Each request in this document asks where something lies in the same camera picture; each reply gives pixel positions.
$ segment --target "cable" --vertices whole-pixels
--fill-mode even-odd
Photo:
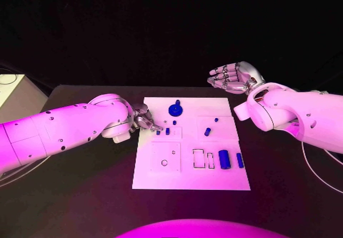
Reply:
[[[343,162],[331,155],[331,153],[327,150],[324,150],[324,151],[330,155],[330,157],[343,165]]]
[[[23,175],[20,175],[17,178],[14,178],[11,181],[5,182],[4,184],[0,185],[0,187],[2,187],[4,185],[7,185],[8,183],[14,182],[15,180],[18,180],[24,175],[27,175],[44,162],[46,160],[50,158],[50,156],[46,157],[46,159],[41,161],[40,164],[37,164]],[[4,178],[1,178],[0,181],[2,181],[5,178],[8,178],[13,174],[10,174],[8,176],[5,176]]]
[[[0,68],[0,70],[1,70],[1,69],[4,69],[4,70],[7,70],[7,71],[10,71],[10,70],[8,70],[8,69],[5,69],[5,68]],[[11,72],[11,71],[10,71],[10,72]],[[15,74],[15,73],[13,73],[13,72],[11,72],[11,74],[14,74],[14,75],[15,75],[15,79],[14,79],[14,81],[15,81],[15,80],[17,80],[17,74]],[[5,75],[5,74],[4,74],[4,75]],[[13,81],[13,82],[14,82],[14,81]],[[8,85],[8,84],[11,84],[13,82],[10,82],[10,83],[0,83],[0,85]]]
[[[308,166],[311,172],[314,173],[314,175],[317,176],[317,178],[320,179],[320,181],[321,181],[332,190],[335,190],[337,192],[340,192],[340,193],[343,194],[343,191],[340,191],[338,189],[335,189],[335,188],[320,178],[320,176],[315,174],[315,172],[314,172],[314,170],[312,170],[312,168],[311,168],[311,166],[309,166],[309,164],[308,164],[308,161],[307,161],[305,150],[304,150],[304,142],[301,142],[301,147],[302,147],[302,153],[304,153],[305,163],[307,163],[307,166]]]

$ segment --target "dark table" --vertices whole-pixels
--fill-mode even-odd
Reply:
[[[62,85],[43,111],[105,93],[119,94],[131,104],[144,97],[227,97],[230,108],[246,98],[214,88]],[[301,143],[233,117],[250,191],[132,190],[138,132],[119,144],[98,137],[0,188],[0,237],[111,238],[138,226],[185,218],[243,223],[294,238],[343,237],[343,195],[314,177]],[[315,147],[305,145],[305,151],[320,176],[343,189],[337,162]]]

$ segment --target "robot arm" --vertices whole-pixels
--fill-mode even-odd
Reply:
[[[119,143],[139,127],[162,130],[147,105],[132,107],[116,94],[5,122],[0,124],[0,172],[87,143],[99,134]]]
[[[246,62],[216,68],[210,75],[214,76],[207,82],[214,87],[247,95],[246,102],[233,108],[239,120],[250,118],[260,130],[283,130],[299,141],[343,153],[343,96],[318,91],[296,92],[281,84],[265,83]]]

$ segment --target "robotic hand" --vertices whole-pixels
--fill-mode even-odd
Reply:
[[[266,83],[245,61],[214,68],[207,82],[233,94],[245,93],[246,102],[233,108],[239,120],[252,119],[263,130],[283,130],[299,141],[343,153],[343,96],[327,92],[296,92]]]
[[[99,134],[119,143],[138,128],[162,130],[147,105],[131,106],[116,94],[5,122],[0,124],[0,173],[87,143]]]

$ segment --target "black cable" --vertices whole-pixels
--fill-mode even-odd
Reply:
[[[8,72],[11,72],[11,71],[10,71],[8,69],[5,69],[5,68],[0,68],[0,70],[1,70],[1,69],[4,69],[4,70],[7,70]],[[15,79],[14,79],[14,81],[15,81],[15,80],[17,80],[17,74],[13,73],[13,72],[11,72],[11,74],[15,75]],[[1,75],[1,74],[0,74],[0,75]],[[13,82],[14,82],[14,81],[13,81]],[[0,85],[8,85],[8,84],[11,84],[13,82],[10,82],[10,83],[0,83]]]

